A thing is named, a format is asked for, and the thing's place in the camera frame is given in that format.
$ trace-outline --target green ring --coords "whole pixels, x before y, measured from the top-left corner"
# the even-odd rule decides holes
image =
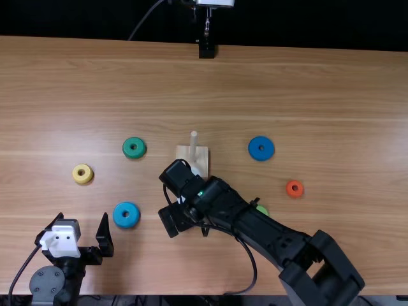
[[[259,210],[262,214],[267,215],[269,217],[269,213],[268,210],[266,209],[266,207],[262,206],[262,205],[258,205],[256,207],[257,210]]]
[[[122,151],[127,158],[138,159],[145,155],[146,144],[139,137],[131,137],[123,143]]]

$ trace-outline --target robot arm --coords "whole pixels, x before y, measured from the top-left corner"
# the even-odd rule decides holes
[[[79,223],[75,219],[57,217],[36,237],[36,248],[15,277],[9,291],[11,306],[13,288],[24,268],[39,248],[53,264],[44,266],[30,280],[33,294],[32,306],[75,306],[87,265],[101,265],[104,257],[113,256],[113,243],[109,232],[108,214],[104,213],[96,240],[99,247],[78,247],[81,236]]]
[[[170,237],[205,221],[231,231],[262,254],[281,272],[281,280],[295,306],[349,305],[364,281],[334,239],[323,231],[312,237],[288,228],[256,210],[217,177],[205,182],[188,165],[174,161],[160,180],[176,197],[184,199],[159,211]],[[313,263],[323,266],[310,277]]]

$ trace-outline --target wood grain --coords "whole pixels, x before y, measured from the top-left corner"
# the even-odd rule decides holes
[[[103,212],[120,201],[142,212],[134,230],[111,231],[115,256],[87,268],[82,294],[221,294],[246,287],[252,268],[230,237],[192,229],[168,238],[159,174],[197,130],[210,171],[279,222],[331,234],[367,283],[364,294],[408,290],[408,55],[396,52],[220,47],[0,37],[0,293],[58,212],[95,245]],[[257,163],[249,140],[269,136]],[[142,137],[130,161],[122,143]],[[76,164],[95,172],[89,186]],[[305,196],[286,196],[301,180]],[[255,255],[251,294],[284,294],[278,271]],[[15,293],[29,292],[37,255]]]

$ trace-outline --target black cable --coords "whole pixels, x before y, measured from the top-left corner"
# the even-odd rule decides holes
[[[160,4],[164,2],[164,0],[159,0],[153,6],[147,11],[147,13],[143,16],[143,18],[139,21],[139,23],[136,25],[136,27],[133,29],[132,33],[130,34],[129,38],[127,40],[132,40],[133,36],[136,34],[137,30],[142,26],[142,24],[145,22],[146,18],[149,17],[149,15],[154,11],[154,9]]]
[[[21,266],[20,270],[17,272],[15,278],[13,279],[13,282],[11,283],[10,290],[8,291],[8,306],[11,306],[11,298],[13,297],[13,289],[14,286],[16,285],[18,279],[22,275],[24,269],[27,267],[27,265],[30,263],[34,255],[38,252],[38,250],[41,248],[41,244],[38,244],[34,250],[31,252],[30,256],[28,256],[27,260],[23,263]]]
[[[169,205],[171,205],[170,198],[168,197],[168,194],[167,194],[167,188],[166,188],[166,186],[164,184],[163,184],[163,192],[164,192],[164,197],[167,200],[167,203]],[[228,234],[230,236],[233,236],[242,245],[242,247],[245,249],[245,251],[247,251],[249,259],[251,260],[252,269],[254,271],[254,276],[252,278],[251,284],[247,288],[245,288],[244,290],[237,291],[237,292],[225,292],[224,295],[241,295],[242,293],[248,292],[249,290],[251,290],[255,286],[256,280],[258,279],[258,269],[256,268],[256,262],[255,262],[254,256],[252,255],[251,250],[248,248],[247,244],[240,237],[236,236],[232,231],[230,231],[230,230],[228,230],[226,228],[222,228],[220,226],[216,226],[216,225],[213,225],[213,224],[193,223],[193,222],[187,221],[186,219],[184,219],[184,222],[187,223],[188,225],[191,225],[191,226],[197,226],[197,227],[200,227],[200,228],[213,229],[213,230],[216,230],[216,231],[221,231],[221,232],[223,232],[225,234]]]
[[[110,306],[113,306],[115,304],[116,298],[117,298],[117,295],[114,296],[112,304],[110,304]]]
[[[185,159],[179,158],[178,161],[182,161],[184,164],[186,164],[187,168],[191,170],[190,164]]]
[[[229,234],[230,236],[235,237],[235,240],[237,240],[242,245],[242,247],[245,249],[245,251],[247,251],[249,259],[251,260],[252,269],[253,269],[254,273],[253,273],[253,277],[252,277],[252,282],[249,284],[248,287],[246,287],[245,289],[243,289],[241,291],[225,292],[224,295],[241,295],[241,294],[243,294],[245,292],[250,291],[255,286],[256,280],[258,279],[258,269],[256,268],[255,258],[252,255],[252,252],[248,248],[247,244],[240,237],[235,236],[234,233],[232,233],[231,231],[229,231],[226,228],[222,228],[220,226],[210,225],[210,224],[199,224],[199,223],[189,223],[189,222],[187,222],[187,223],[190,224],[190,225],[193,225],[193,226],[201,227],[201,228],[210,228],[210,229],[213,229],[213,230],[216,230],[216,231],[221,231],[221,232],[223,232],[225,234]]]
[[[80,298],[93,298],[94,300],[97,300],[97,301],[101,300],[100,295],[81,295],[80,297],[78,297],[78,299]]]
[[[370,306],[374,306],[373,303],[371,303],[368,299],[366,299],[364,296],[359,295],[359,298],[361,298],[364,302],[366,302],[367,304],[369,304]]]

